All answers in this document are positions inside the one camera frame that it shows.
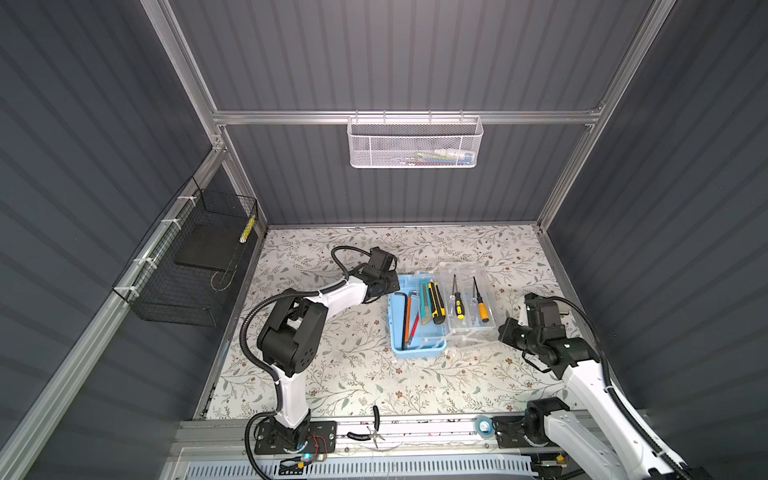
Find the black hex key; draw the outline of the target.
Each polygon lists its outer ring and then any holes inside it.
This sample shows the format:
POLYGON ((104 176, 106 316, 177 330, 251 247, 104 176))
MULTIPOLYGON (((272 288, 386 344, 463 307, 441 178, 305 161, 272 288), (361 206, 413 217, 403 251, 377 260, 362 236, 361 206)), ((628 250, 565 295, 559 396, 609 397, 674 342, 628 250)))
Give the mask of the black hex key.
POLYGON ((395 292, 390 296, 390 333, 392 334, 392 348, 396 353, 403 353, 406 350, 409 307, 408 296, 401 291, 395 292))

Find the teal utility knife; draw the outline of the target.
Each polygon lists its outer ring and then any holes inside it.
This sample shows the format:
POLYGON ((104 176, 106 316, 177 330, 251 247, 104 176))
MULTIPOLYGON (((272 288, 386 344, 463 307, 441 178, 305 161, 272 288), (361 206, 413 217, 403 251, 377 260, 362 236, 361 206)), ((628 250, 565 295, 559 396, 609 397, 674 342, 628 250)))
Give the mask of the teal utility knife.
POLYGON ((429 290, 429 280, 422 279, 419 282, 420 323, 427 325, 432 321, 432 306, 429 290))

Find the red hex key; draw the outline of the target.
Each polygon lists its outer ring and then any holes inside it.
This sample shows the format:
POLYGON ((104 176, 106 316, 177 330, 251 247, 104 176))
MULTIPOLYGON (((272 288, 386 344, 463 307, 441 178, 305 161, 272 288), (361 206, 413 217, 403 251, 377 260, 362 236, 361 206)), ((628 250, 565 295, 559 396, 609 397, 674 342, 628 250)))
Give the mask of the red hex key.
POLYGON ((414 338, 415 338, 415 334, 416 334, 417 328, 418 328, 418 326, 420 324, 420 320, 421 320, 421 316, 420 316, 420 314, 417 314, 415 319, 413 320, 412 326, 410 327, 410 330, 409 330, 409 335, 408 335, 408 338, 407 338, 407 344, 408 345, 410 345, 413 342, 414 338))

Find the yellow black utility knife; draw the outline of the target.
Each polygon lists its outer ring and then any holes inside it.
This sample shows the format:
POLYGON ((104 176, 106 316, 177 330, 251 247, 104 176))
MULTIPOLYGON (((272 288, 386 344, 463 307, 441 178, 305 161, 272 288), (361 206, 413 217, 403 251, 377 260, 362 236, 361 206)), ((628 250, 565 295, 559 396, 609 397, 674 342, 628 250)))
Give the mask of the yellow black utility knife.
POLYGON ((442 325, 446 320, 447 311, 439 285, 434 281, 429 282, 428 292, 430 294, 432 321, 435 325, 442 325))

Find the light blue plastic tool box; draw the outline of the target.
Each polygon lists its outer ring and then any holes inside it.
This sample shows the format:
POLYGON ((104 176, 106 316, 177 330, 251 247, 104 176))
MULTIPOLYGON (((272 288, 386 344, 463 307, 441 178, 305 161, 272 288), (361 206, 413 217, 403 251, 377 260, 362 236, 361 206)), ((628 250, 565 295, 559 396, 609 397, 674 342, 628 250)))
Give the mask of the light blue plastic tool box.
POLYGON ((388 296, 387 327, 397 359, 429 359, 448 346, 445 317, 437 313, 434 277, 415 273, 398 277, 400 289, 388 296))

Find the orange hex key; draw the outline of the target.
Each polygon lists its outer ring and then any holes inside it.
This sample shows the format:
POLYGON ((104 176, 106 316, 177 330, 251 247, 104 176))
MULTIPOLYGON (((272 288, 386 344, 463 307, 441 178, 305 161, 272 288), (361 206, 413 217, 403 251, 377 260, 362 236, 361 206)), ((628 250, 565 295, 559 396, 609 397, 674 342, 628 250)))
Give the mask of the orange hex key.
POLYGON ((407 346, 410 343, 410 332, 411 332, 411 310, 412 310, 412 304, 414 296, 416 295, 416 291, 412 290, 409 292, 407 299, 405 301, 405 315, 404 315, 404 326, 403 326, 403 340, 402 340, 402 347, 403 349, 407 349, 407 346))

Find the red handled screwdriver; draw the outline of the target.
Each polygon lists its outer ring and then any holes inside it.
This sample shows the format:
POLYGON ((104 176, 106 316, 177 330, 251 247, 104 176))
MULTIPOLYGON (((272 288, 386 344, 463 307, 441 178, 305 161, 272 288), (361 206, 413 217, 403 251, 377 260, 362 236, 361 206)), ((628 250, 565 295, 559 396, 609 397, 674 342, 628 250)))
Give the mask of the red handled screwdriver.
POLYGON ((455 316, 458 320, 464 320, 466 316, 466 309, 456 274, 453 275, 452 289, 455 316))

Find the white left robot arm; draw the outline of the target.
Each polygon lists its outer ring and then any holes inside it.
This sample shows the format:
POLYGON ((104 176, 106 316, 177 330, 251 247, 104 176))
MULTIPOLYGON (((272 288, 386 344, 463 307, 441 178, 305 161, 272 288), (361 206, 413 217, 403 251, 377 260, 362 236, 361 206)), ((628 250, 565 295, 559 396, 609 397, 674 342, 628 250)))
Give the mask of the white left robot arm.
POLYGON ((339 280, 315 290, 288 288, 268 297, 246 314, 238 334, 244 357, 272 379, 276 407, 270 423, 294 451, 310 437, 305 371, 318 353, 326 322, 400 289, 398 259, 379 247, 336 246, 331 258, 341 270, 339 280))

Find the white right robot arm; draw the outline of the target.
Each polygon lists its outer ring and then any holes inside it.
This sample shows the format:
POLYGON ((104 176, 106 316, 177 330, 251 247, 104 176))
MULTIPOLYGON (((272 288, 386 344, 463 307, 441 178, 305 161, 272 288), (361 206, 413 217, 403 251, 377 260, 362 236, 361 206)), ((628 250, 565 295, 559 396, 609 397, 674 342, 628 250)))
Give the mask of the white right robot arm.
POLYGON ((592 479, 707 479, 702 467, 689 465, 650 427, 610 375, 602 344, 570 337, 560 307, 580 308, 558 296, 524 295, 519 315, 499 329, 499 340, 518 350, 541 373, 562 381, 601 431, 593 434, 557 397, 528 402, 520 424, 493 421, 500 440, 518 437, 534 447, 557 445, 592 479))

